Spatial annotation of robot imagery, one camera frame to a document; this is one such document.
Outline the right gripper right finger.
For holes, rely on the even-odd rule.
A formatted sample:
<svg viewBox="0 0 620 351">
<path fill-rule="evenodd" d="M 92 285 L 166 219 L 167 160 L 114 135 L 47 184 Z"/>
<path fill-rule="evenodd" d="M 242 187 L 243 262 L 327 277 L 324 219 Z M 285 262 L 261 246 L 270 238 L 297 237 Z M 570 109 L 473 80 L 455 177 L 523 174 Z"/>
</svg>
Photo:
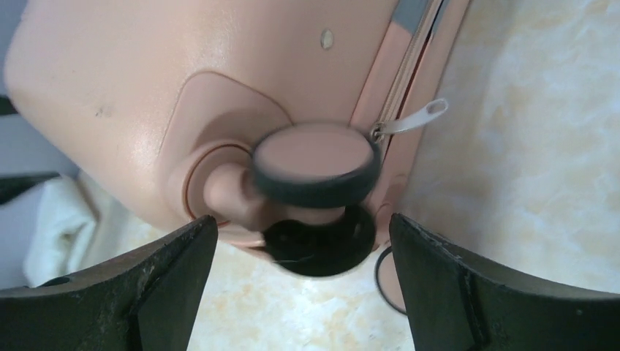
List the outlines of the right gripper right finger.
<svg viewBox="0 0 620 351">
<path fill-rule="evenodd" d="M 417 350 L 617 350 L 619 295 L 552 282 L 402 214 L 390 238 Z"/>
</svg>

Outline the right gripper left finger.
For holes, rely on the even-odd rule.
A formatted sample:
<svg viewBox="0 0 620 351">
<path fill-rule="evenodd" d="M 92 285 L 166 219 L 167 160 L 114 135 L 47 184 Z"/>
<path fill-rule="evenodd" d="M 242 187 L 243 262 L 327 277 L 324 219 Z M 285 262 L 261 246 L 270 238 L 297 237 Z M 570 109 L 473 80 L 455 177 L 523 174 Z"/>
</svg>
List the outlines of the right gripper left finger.
<svg viewBox="0 0 620 351">
<path fill-rule="evenodd" d="M 218 239 L 204 216 L 38 287 L 1 291 L 3 350 L 185 350 Z"/>
</svg>

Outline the white cloth under left arm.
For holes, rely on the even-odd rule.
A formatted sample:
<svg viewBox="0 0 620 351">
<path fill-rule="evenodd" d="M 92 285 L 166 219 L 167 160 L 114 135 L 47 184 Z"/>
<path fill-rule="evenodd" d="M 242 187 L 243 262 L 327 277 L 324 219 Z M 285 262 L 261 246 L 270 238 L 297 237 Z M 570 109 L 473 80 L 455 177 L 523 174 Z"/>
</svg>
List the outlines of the white cloth under left arm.
<svg viewBox="0 0 620 351">
<path fill-rule="evenodd" d="M 89 268 L 165 235 L 128 211 L 85 173 L 42 186 L 23 272 L 29 286 Z"/>
</svg>

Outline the pink suitcase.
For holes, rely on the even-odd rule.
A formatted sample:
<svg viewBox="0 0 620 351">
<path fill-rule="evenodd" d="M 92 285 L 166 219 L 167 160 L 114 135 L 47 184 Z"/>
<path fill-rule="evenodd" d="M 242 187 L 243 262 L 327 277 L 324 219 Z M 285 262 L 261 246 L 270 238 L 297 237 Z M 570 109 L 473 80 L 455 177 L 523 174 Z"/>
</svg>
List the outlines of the pink suitcase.
<svg viewBox="0 0 620 351">
<path fill-rule="evenodd" d="M 147 223 L 302 274 L 389 241 L 467 1 L 28 1 L 18 112 Z"/>
</svg>

